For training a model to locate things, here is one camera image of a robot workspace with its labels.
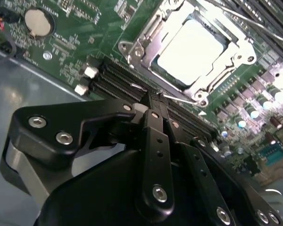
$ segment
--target bolt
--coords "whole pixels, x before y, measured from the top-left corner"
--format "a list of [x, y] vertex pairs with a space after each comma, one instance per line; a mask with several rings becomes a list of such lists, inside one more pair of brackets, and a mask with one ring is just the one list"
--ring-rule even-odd
[[128, 105], [124, 105], [123, 108], [124, 108], [125, 110], [127, 110], [127, 111], [130, 111], [130, 110], [131, 110], [131, 107], [128, 106]]
[[43, 53], [43, 58], [44, 58], [45, 60], [51, 60], [51, 59], [52, 59], [52, 54], [51, 54], [49, 51], [45, 51], [45, 52]]
[[168, 199], [166, 191], [160, 186], [154, 186], [152, 193], [154, 198], [159, 202], [166, 202]]
[[73, 138], [69, 133], [66, 132], [59, 132], [56, 135], [56, 140], [63, 145], [69, 145], [73, 142]]
[[268, 215], [270, 216], [270, 218], [271, 218], [277, 225], [280, 224], [278, 218], [277, 218], [272, 212], [269, 212]]
[[199, 143], [201, 146], [203, 146], [203, 147], [206, 146], [206, 143], [204, 143], [202, 140], [198, 140], [198, 143]]
[[29, 118], [28, 123], [30, 126], [34, 128], [43, 128], [47, 124], [46, 120], [39, 116], [34, 116], [34, 117]]
[[158, 118], [159, 118], [159, 115], [158, 115], [158, 114], [156, 114], [155, 112], [152, 112], [152, 116], [153, 116], [154, 118], [156, 118], [156, 119], [158, 119]]
[[231, 224], [230, 216], [227, 214], [227, 212], [224, 209], [222, 209], [221, 207], [218, 207], [217, 210], [216, 210], [216, 213], [217, 213], [219, 219], [225, 225], [230, 225]]
[[172, 125], [175, 127], [175, 128], [178, 128], [179, 127], [179, 124], [175, 121], [172, 122]]
[[265, 224], [268, 224], [268, 218], [267, 216], [261, 211], [258, 210], [257, 211], [257, 216], [260, 218], [260, 220], [262, 220]]

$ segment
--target capacitor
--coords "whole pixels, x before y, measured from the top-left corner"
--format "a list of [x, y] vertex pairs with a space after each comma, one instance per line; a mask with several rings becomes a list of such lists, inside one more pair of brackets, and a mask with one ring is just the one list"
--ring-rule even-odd
[[265, 139], [271, 145], [274, 145], [277, 142], [270, 132], [265, 133]]
[[282, 101], [283, 100], [283, 92], [280, 91], [278, 88], [274, 87], [268, 91], [270, 95], [272, 95], [276, 101]]
[[235, 122], [237, 123], [239, 128], [244, 128], [246, 127], [246, 121], [241, 118], [240, 116], [238, 116], [237, 118], [235, 118]]
[[275, 126], [277, 129], [282, 128], [282, 124], [281, 124], [274, 116], [270, 117], [269, 121], [270, 121], [270, 123], [271, 123], [273, 126]]
[[221, 151], [225, 157], [230, 156], [232, 154], [229, 145], [223, 146]]
[[254, 107], [249, 106], [249, 107], [246, 107], [245, 110], [252, 119], [256, 119], [259, 117], [259, 112]]
[[227, 138], [228, 133], [227, 133], [225, 126], [220, 127], [220, 133], [222, 137]]
[[269, 100], [267, 100], [265, 97], [260, 97], [258, 99], [259, 104], [261, 104], [261, 106], [265, 109], [265, 110], [269, 110], [272, 108], [273, 103], [270, 102]]

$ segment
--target silver screw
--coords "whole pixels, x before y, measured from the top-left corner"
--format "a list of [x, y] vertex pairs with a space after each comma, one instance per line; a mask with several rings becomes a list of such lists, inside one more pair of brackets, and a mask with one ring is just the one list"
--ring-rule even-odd
[[30, 126], [34, 128], [43, 128], [47, 124], [46, 120], [39, 116], [34, 116], [29, 118], [28, 123]]
[[56, 135], [56, 140], [63, 145], [69, 145], [73, 142], [73, 138], [69, 133], [66, 132], [59, 132]]
[[230, 225], [231, 224], [230, 216], [227, 214], [227, 212], [224, 209], [222, 209], [221, 207], [217, 207], [216, 213], [217, 213], [217, 216], [219, 217], [219, 219], [225, 225]]
[[52, 54], [51, 54], [49, 51], [45, 51], [45, 52], [43, 53], [43, 58], [44, 58], [45, 60], [51, 60], [51, 59], [52, 59]]
[[257, 211], [257, 216], [260, 218], [260, 220], [262, 220], [265, 224], [268, 224], [268, 218], [267, 216], [261, 211], [258, 210]]
[[157, 201], [159, 202], [167, 201], [168, 196], [166, 194], [166, 191], [162, 187], [154, 186], [152, 192], [153, 192], [154, 198], [156, 198]]
[[156, 118], [156, 119], [159, 118], [158, 114], [156, 114], [155, 112], [152, 112], [152, 116], [153, 116], [154, 118]]
[[206, 143], [204, 143], [202, 140], [198, 140], [198, 143], [199, 143], [201, 146], [203, 146], [203, 147], [206, 146]]
[[280, 224], [278, 218], [272, 213], [272, 212], [268, 212], [270, 218], [278, 225]]
[[178, 123], [175, 122], [175, 121], [172, 122], [172, 125], [173, 125], [175, 128], [178, 128], [178, 127], [179, 127]]
[[135, 55], [137, 57], [142, 57], [145, 53], [145, 51], [141, 47], [136, 47], [135, 48]]
[[131, 107], [128, 106], [128, 105], [124, 105], [123, 107], [124, 107], [124, 109], [127, 110], [127, 111], [130, 111], [130, 110], [131, 110]]

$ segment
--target ram slot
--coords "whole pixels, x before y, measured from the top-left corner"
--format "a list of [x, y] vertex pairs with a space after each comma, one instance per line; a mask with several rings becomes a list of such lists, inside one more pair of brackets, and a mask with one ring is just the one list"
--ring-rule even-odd
[[[252, 17], [253, 19], [255, 18], [256, 21], [258, 21], [257, 18], [253, 16], [253, 13], [250, 12], [246, 7], [240, 7], [240, 1], [238, 0], [225, 0], [225, 6], [245, 17]], [[255, 25], [249, 24], [249, 27], [252, 28], [252, 30], [254, 30], [257, 34], [259, 34], [259, 36], [283, 59], [283, 43], [281, 41], [277, 41], [274, 38], [267, 36], [262, 32], [261, 28], [258, 28]]]
[[283, 12], [272, 1], [259, 0], [259, 3], [252, 1], [260, 13], [273, 24], [276, 29], [283, 35]]

